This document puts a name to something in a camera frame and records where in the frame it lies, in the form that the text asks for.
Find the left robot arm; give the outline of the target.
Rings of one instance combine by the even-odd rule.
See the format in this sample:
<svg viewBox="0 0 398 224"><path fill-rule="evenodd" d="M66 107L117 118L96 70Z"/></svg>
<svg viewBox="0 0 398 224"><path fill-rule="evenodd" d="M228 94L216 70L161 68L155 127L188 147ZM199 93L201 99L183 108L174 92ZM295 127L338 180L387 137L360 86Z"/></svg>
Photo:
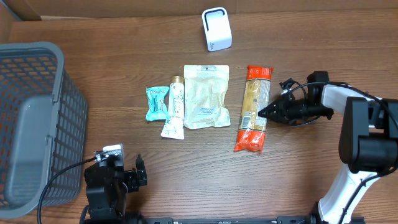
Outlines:
<svg viewBox="0 0 398 224"><path fill-rule="evenodd" d="M104 152L95 155L96 163L85 169L86 197L80 223L144 223L139 212L127 212L127 194L137 192L147 185L147 172L141 156L137 156L136 166L124 169L120 153L113 155Z"/></svg>

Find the white Pantene tube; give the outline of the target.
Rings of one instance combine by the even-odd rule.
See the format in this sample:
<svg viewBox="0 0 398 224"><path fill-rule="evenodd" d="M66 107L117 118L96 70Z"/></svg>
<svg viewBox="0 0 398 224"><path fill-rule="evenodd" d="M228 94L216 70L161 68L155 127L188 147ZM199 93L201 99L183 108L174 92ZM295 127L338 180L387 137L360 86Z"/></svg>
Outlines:
<svg viewBox="0 0 398 224"><path fill-rule="evenodd" d="M169 86L169 119L166 120L161 136L163 138L184 140L184 79L173 76Z"/></svg>

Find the teal snack packet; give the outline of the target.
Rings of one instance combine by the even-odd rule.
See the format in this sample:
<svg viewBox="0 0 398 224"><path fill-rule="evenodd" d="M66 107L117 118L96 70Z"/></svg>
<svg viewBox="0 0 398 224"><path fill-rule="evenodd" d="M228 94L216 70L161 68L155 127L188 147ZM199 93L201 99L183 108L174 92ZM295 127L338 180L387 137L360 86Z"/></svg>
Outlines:
<svg viewBox="0 0 398 224"><path fill-rule="evenodd" d="M146 114L147 121L169 119L169 112L165 105L165 97L169 92L168 86L153 86L146 88L149 110Z"/></svg>

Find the San Remo spaghetti packet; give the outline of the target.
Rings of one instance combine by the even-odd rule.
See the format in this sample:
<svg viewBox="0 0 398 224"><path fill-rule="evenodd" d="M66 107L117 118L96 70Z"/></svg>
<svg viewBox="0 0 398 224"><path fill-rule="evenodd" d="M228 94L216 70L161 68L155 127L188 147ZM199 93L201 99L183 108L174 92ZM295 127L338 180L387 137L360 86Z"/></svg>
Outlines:
<svg viewBox="0 0 398 224"><path fill-rule="evenodd" d="M267 119L260 117L258 112L268 105L273 70L256 65L248 66L235 152L262 152Z"/></svg>

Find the translucent beige pouch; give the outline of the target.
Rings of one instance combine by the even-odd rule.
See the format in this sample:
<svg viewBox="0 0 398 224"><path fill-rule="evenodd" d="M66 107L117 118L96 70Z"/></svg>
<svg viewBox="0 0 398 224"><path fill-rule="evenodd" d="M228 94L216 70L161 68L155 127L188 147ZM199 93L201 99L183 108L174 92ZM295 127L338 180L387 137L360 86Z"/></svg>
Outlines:
<svg viewBox="0 0 398 224"><path fill-rule="evenodd" d="M224 99L229 84L227 65L185 65L185 117L188 129L231 125Z"/></svg>

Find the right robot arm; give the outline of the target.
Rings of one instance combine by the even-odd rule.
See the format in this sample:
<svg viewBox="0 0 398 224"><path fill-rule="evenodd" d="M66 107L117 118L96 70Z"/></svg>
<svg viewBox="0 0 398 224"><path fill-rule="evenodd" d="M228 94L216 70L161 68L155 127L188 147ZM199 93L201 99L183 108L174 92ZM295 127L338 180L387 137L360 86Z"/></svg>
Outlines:
<svg viewBox="0 0 398 224"><path fill-rule="evenodd" d="M338 152L342 161L326 195L305 217L278 217L278 223L364 223L352 213L366 191L397 170L397 100L372 96L314 71L304 84L280 83L282 94L258 112L280 124L299 126L322 116L343 115Z"/></svg>

